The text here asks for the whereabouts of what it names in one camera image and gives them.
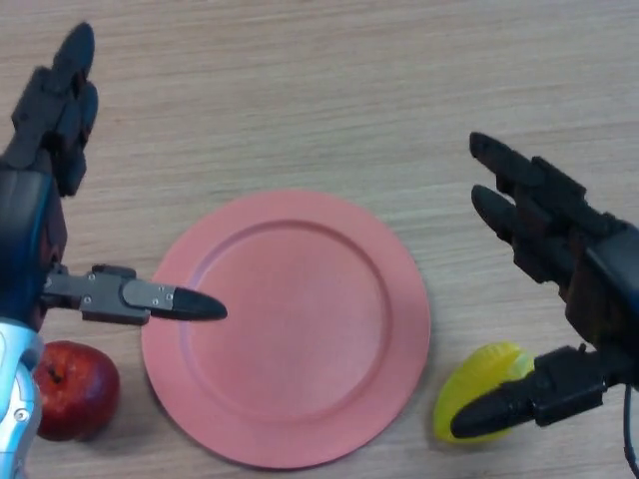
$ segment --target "plastic fruit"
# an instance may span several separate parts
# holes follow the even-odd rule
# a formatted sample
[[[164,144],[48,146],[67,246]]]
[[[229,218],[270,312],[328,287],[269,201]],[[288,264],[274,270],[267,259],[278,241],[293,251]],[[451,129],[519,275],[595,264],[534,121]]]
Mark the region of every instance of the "plastic fruit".
[[[118,369],[104,352],[86,344],[46,344],[35,381],[42,396],[38,435],[49,441],[89,439],[118,408]]]

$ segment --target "wood grain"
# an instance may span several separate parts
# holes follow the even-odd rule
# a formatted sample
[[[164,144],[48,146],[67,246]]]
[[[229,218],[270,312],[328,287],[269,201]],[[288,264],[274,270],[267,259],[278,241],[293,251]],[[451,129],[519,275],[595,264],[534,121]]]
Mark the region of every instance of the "wood grain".
[[[417,261],[433,341],[413,400],[368,446],[298,479],[630,477],[621,391],[606,407],[478,450],[437,444],[430,411],[477,346],[535,353],[578,338],[470,204],[492,178],[479,130],[542,155],[591,203],[639,222],[639,5],[634,0],[0,0],[2,141],[37,64],[80,20],[96,31],[100,115],[66,261],[151,276],[193,222],[243,194],[321,190],[387,222]],[[229,464],[184,437],[145,382],[139,331],[52,313],[46,340],[95,345],[123,376],[120,414],[92,444],[37,440],[32,479],[285,477]]]

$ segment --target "toy lemon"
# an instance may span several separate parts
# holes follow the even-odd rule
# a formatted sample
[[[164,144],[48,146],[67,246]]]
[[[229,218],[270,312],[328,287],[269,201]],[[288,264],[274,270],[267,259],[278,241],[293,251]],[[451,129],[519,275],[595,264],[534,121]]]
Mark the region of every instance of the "toy lemon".
[[[439,392],[433,416],[435,437],[452,444],[472,444],[505,435],[508,430],[458,439],[450,432],[450,423],[455,414],[473,399],[504,381],[525,377],[533,370],[533,361],[526,351],[511,342],[486,344],[473,352],[450,375]]]

